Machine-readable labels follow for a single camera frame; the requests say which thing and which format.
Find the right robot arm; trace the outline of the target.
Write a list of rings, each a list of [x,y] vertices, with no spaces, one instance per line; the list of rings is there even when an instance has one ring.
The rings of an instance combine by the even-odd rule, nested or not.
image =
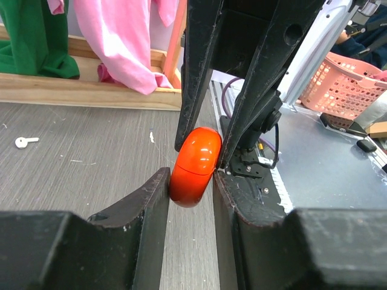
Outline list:
[[[188,1],[175,150],[195,127],[214,71],[244,80],[218,167],[278,119],[367,1]]]

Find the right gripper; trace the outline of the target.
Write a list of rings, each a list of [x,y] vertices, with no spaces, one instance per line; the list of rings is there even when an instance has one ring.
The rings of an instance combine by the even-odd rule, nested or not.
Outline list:
[[[181,150],[195,127],[211,74],[216,82],[245,78],[224,136],[219,168],[226,167],[248,129],[253,129],[254,141],[269,131],[278,120],[281,106],[275,84],[285,74],[286,62],[323,4],[323,1],[188,1],[175,150]]]

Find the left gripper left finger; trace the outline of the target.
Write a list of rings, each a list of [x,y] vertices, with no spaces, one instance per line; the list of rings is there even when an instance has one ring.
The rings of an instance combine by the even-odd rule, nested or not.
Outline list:
[[[69,211],[1,213],[2,289],[158,289],[170,170],[83,219]]]

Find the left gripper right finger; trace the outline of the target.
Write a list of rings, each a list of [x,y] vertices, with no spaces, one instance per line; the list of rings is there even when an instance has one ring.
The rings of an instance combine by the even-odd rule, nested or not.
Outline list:
[[[221,289],[385,289],[386,211],[275,210],[257,185],[216,172]]]

